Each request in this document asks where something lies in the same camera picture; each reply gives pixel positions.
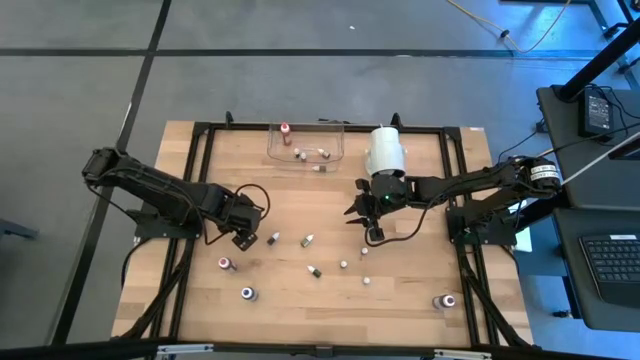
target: wooden tabletop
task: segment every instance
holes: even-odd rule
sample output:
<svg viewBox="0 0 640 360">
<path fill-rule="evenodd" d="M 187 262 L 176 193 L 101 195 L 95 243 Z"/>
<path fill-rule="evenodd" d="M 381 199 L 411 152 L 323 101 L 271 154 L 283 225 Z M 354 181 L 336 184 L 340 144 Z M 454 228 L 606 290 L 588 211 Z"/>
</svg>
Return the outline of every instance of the wooden tabletop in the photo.
<svg viewBox="0 0 640 360">
<path fill-rule="evenodd" d="M 184 172 L 193 122 L 167 123 L 156 167 L 181 177 Z M 469 171 L 490 165 L 484 130 L 463 128 L 463 146 Z M 260 184 L 271 197 L 271 212 L 258 229 L 259 240 L 246 252 L 223 237 L 211 246 L 197 241 L 182 314 L 182 340 L 238 343 L 286 343 L 387 346 L 469 346 L 460 274 L 453 246 L 448 241 L 444 206 L 427 212 L 420 232 L 411 240 L 370 248 L 364 228 L 346 225 L 355 216 L 343 212 L 358 194 L 354 180 L 366 178 L 363 159 L 369 135 L 344 134 L 344 157 L 335 172 L 315 173 L 282 169 L 266 156 L 266 131 L 216 131 L 208 182 L 230 189 L 245 183 Z M 407 173 L 444 176 L 437 136 L 402 134 L 407 148 Z M 196 164 L 204 147 L 198 150 Z M 453 146 L 450 146 L 455 159 Z M 199 166 L 193 179 L 198 178 Z M 264 196 L 243 190 L 256 203 Z M 482 198 L 488 193 L 478 193 Z M 404 209 L 380 221 L 385 235 L 405 235 L 415 229 L 420 211 Z M 208 224 L 209 236 L 218 234 Z M 273 246 L 266 240 L 275 232 Z M 313 243 L 300 240 L 314 234 Z M 128 330 L 155 296 L 167 239 L 152 240 L 132 257 L 122 291 L 113 334 Z M 531 341 L 531 332 L 513 260 L 499 247 L 484 246 L 492 298 L 518 333 Z M 226 256 L 239 271 L 218 267 Z M 341 260 L 348 262 L 340 269 Z M 307 270 L 322 271 L 315 278 Z M 367 276 L 371 284 L 363 285 Z M 255 302 L 240 291 L 253 287 Z M 432 298 L 453 294 L 457 304 L 446 311 L 434 309 Z M 166 334 L 173 299 L 168 302 L 162 333 Z M 481 340 L 487 342 L 479 301 L 475 300 Z"/>
</svg>

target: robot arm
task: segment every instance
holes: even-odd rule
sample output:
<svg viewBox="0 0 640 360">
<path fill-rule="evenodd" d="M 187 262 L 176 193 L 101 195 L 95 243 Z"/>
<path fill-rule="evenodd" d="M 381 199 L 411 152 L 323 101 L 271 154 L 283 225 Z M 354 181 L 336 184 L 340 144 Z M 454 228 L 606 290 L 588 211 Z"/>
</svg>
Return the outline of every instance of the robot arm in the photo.
<svg viewBox="0 0 640 360">
<path fill-rule="evenodd" d="M 218 184 L 181 180 L 113 148 L 94 150 L 82 176 L 90 187 L 119 187 L 152 205 L 158 210 L 155 224 L 161 222 L 165 229 L 187 229 L 197 237 L 202 234 L 203 219 L 208 219 L 221 233 L 235 232 L 233 241 L 243 251 L 257 240 L 264 209 Z M 134 210 L 127 213 L 139 225 L 149 216 Z"/>
<path fill-rule="evenodd" d="M 468 201 L 455 207 L 455 228 L 486 227 L 496 221 L 495 215 L 526 198 L 550 198 L 560 190 L 555 164 L 544 158 L 514 157 L 490 168 L 442 179 L 438 177 L 406 176 L 404 181 L 392 175 L 377 175 L 369 183 L 356 180 L 362 194 L 345 215 L 357 212 L 360 219 L 348 223 L 360 223 L 369 230 L 373 241 L 384 240 L 378 220 L 389 213 L 412 207 L 430 209 L 456 196 L 499 188 L 482 201 Z M 450 234 L 452 239 L 458 234 Z"/>
</svg>

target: power adapter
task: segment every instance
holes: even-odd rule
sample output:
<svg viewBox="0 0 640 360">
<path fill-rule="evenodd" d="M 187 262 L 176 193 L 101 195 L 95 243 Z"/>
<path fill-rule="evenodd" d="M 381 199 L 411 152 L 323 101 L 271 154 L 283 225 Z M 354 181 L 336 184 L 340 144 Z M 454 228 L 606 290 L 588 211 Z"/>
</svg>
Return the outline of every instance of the power adapter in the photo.
<svg viewBox="0 0 640 360">
<path fill-rule="evenodd" d="M 586 88 L 578 103 L 578 135 L 586 138 L 613 130 L 613 108 L 602 91 Z M 611 135 L 602 135 L 598 140 L 609 141 Z"/>
</svg>

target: keyboard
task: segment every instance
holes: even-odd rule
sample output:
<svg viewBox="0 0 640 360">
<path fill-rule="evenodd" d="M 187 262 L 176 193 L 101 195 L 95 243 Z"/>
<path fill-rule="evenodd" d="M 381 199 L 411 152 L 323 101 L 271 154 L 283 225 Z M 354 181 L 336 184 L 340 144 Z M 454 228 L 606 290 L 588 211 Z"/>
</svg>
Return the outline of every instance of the keyboard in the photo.
<svg viewBox="0 0 640 360">
<path fill-rule="evenodd" d="M 640 234 L 580 238 L 600 298 L 640 308 Z"/>
</svg>

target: gray floor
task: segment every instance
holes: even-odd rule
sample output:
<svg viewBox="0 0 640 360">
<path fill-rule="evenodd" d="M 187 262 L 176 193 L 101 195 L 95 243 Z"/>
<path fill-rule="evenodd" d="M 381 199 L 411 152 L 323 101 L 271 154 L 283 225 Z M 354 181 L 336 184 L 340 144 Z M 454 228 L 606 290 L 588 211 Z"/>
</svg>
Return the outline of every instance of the gray floor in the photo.
<svg viewBox="0 0 640 360">
<path fill-rule="evenodd" d="M 462 1 L 511 29 L 522 47 L 540 36 L 556 5 Z M 0 47 L 145 48 L 159 0 L 0 2 Z M 607 21 L 622 14 L 599 2 Z M 540 49 L 605 45 L 586 6 L 571 6 Z M 161 48 L 425 48 L 504 49 L 492 33 L 444 0 L 174 1 Z M 78 243 L 94 204 L 80 170 L 95 147 L 111 145 L 141 58 L 0 58 L 0 217 L 37 227 L 33 242 L 0 242 L 0 347 L 40 345 L 59 305 Z M 156 58 L 129 151 L 153 162 L 167 120 L 313 121 L 318 117 L 386 123 L 482 126 L 494 158 L 540 119 L 535 90 L 562 83 L 583 60 L 478 58 Z M 609 69 L 601 85 L 628 88 Z M 535 136 L 519 153 L 550 147 Z M 138 201 L 116 193 L 126 207 Z M 133 226 L 110 211 L 70 341 L 107 339 L 119 297 L 119 272 Z M 548 316 L 546 280 L 523 280 L 534 337 L 544 348 L 637 357 L 637 334 L 575 330 Z M 559 342 L 567 329 L 585 337 Z M 228 355 L 228 358 L 244 358 Z"/>
</svg>

